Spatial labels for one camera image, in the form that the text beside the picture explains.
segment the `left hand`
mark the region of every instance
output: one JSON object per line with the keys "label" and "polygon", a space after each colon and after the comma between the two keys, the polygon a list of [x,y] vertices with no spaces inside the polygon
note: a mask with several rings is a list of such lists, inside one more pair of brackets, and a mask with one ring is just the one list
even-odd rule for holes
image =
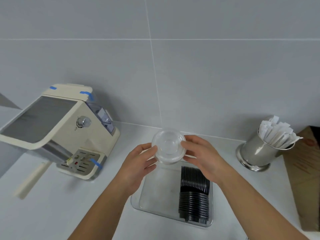
{"label": "left hand", "polygon": [[134,148],[124,160],[114,180],[120,187],[124,187],[128,197],[138,190],[143,177],[156,168],[154,163],[157,160],[148,159],[154,156],[157,150],[157,146],[151,147],[151,143],[141,144]]}

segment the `metal utensil holder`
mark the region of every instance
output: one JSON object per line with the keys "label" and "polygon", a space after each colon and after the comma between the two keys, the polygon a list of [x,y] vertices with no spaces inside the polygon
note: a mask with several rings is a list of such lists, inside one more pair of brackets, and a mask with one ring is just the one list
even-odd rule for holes
{"label": "metal utensil holder", "polygon": [[239,162],[255,172],[266,171],[271,162],[281,155],[281,151],[293,148],[295,143],[286,149],[278,149],[262,140],[259,136],[259,129],[250,137],[250,139],[239,145],[235,151]]}

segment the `machine knob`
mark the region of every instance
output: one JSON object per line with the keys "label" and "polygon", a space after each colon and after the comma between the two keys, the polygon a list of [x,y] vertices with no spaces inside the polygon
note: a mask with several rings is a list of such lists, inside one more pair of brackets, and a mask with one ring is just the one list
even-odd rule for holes
{"label": "machine knob", "polygon": [[91,120],[86,116],[80,116],[77,119],[77,126],[80,128],[89,127],[90,125],[91,125]]}

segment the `plastic cup lid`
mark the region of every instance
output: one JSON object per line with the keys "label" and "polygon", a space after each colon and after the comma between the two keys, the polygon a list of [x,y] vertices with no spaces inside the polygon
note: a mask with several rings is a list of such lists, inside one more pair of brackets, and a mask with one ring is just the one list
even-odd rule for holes
{"label": "plastic cup lid", "polygon": [[157,145],[158,151],[155,158],[163,164],[174,164],[180,161],[186,153],[186,149],[181,146],[185,137],[175,129],[161,129],[152,139],[152,146]]}

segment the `finger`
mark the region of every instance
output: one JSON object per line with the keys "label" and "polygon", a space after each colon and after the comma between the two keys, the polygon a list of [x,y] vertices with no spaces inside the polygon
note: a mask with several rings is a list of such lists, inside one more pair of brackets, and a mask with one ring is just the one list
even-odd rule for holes
{"label": "finger", "polygon": [[181,145],[183,148],[192,151],[194,153],[198,153],[200,151],[201,146],[198,144],[194,144],[193,142],[190,141],[182,141]]}
{"label": "finger", "polygon": [[155,155],[157,150],[158,150],[158,147],[156,145],[154,145],[150,149],[148,149],[145,152],[141,153],[139,155],[139,157],[141,158],[142,161],[147,161],[150,157]]}
{"label": "finger", "polygon": [[146,162],[144,163],[144,168],[147,168],[147,167],[153,165],[153,164],[156,163],[156,162],[157,162],[157,159],[156,159],[156,158],[151,158],[150,160],[148,160],[148,161],[146,161]]}
{"label": "finger", "polygon": [[191,141],[195,144],[204,145],[204,146],[211,145],[209,141],[201,137],[198,137],[196,135],[185,135],[184,137],[186,138],[187,141]]}
{"label": "finger", "polygon": [[195,157],[195,153],[193,151],[190,151],[190,150],[186,150],[185,154]]}
{"label": "finger", "polygon": [[131,156],[137,156],[140,153],[142,153],[142,151],[151,148],[151,142],[146,143],[146,144],[141,144],[141,145],[137,145],[129,154]]}
{"label": "finger", "polygon": [[143,170],[143,177],[146,176],[148,173],[151,173],[154,169],[156,169],[157,165],[153,164],[150,167],[147,167]]}
{"label": "finger", "polygon": [[184,156],[183,159],[186,160],[187,162],[195,165],[195,166],[198,166],[198,165],[199,165],[199,160],[196,159],[196,158]]}

